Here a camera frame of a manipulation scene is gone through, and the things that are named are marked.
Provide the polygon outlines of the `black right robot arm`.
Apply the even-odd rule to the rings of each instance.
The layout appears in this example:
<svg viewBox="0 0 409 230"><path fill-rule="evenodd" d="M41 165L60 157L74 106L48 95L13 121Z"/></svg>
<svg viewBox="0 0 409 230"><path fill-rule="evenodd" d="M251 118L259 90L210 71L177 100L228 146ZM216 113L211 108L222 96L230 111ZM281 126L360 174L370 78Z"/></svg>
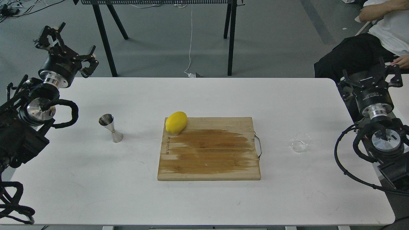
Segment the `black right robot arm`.
<svg viewBox="0 0 409 230"><path fill-rule="evenodd" d="M387 65L383 58L368 71L349 75L343 70L344 79L336 86L342 99L355 101L359 114L368 119L368 123L360 127L352 124L336 140L334 157L342 172L351 179L378 189L385 193L408 196L408 126L399 118L391 118L394 109L388 89L402 87L400 67ZM340 163L337 149L340 141L349 131L356 131L352 148L361 159L370 163L378 163L380 173L390 187L377 186L365 182L352 175Z"/></svg>

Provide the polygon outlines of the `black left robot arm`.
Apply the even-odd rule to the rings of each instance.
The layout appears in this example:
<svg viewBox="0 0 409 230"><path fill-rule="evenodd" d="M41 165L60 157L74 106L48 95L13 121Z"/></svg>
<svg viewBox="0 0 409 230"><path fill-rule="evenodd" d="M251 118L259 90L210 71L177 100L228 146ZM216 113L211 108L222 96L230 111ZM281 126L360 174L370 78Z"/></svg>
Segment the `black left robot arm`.
<svg viewBox="0 0 409 230"><path fill-rule="evenodd" d="M98 66L95 46L79 55L61 37L65 26L45 26L35 47L46 50L48 57L38 71L39 78L25 75L17 86L8 84L6 102L0 111L0 168L18 168L36 157L48 144L50 128L72 126L79 118L73 101L60 99L59 90L70 87L77 72L88 78Z"/></svg>

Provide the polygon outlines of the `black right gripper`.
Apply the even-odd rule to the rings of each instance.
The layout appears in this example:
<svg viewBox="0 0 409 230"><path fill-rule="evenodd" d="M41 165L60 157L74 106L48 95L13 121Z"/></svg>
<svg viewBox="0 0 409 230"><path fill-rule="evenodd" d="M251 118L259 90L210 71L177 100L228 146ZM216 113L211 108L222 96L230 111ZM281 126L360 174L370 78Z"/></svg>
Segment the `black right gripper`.
<svg viewBox="0 0 409 230"><path fill-rule="evenodd" d="M400 67L386 65L383 57L373 68L373 76L359 76L342 70L336 84L343 100L351 100L351 117L383 117L394 109L389 87L403 87Z"/></svg>

